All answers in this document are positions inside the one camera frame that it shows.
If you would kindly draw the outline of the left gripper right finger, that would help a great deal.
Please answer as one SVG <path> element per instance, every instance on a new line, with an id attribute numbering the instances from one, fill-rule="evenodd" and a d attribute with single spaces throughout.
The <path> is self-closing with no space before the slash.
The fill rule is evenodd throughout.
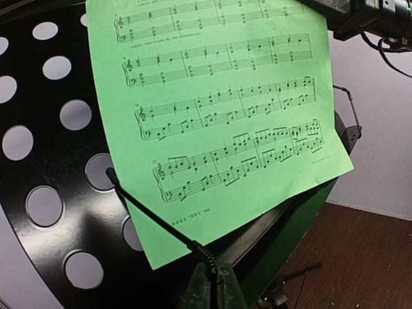
<path id="1" fill-rule="evenodd" d="M 222 264 L 218 270 L 217 283 L 218 308 L 241 309 L 248 308 L 238 279 L 230 264 Z"/>

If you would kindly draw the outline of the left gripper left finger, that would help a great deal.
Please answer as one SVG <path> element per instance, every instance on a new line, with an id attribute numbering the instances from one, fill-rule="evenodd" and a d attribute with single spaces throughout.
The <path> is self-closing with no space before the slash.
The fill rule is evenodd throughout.
<path id="1" fill-rule="evenodd" d="M 218 273 L 199 263 L 180 301 L 180 308 L 218 308 Z"/>

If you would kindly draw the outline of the black music stand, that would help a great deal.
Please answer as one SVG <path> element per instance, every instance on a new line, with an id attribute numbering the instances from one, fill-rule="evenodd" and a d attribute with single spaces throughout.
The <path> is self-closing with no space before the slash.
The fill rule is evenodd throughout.
<path id="1" fill-rule="evenodd" d="M 86 2 L 1 2 L 1 206 L 63 307 L 177 308 L 199 258 L 106 175 L 115 167 Z M 247 304 L 292 255 L 335 179 L 203 245 L 234 267 Z"/>

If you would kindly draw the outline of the green sheet music page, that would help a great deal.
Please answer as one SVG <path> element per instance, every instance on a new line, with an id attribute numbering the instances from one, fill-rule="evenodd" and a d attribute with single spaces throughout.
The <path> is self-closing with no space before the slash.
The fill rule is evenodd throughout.
<path id="1" fill-rule="evenodd" d="M 121 186 L 209 244 L 353 169 L 326 19 L 299 1 L 87 1 Z"/>

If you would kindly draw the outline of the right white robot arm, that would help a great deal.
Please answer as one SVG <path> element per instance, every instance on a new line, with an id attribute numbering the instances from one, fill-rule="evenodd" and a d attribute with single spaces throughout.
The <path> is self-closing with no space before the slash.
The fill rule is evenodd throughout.
<path id="1" fill-rule="evenodd" d="M 334 39 L 347 41 L 359 35 L 392 70 L 411 77 L 392 65 L 386 56 L 411 51 L 411 1 L 305 0 L 302 4 L 326 18 Z"/>

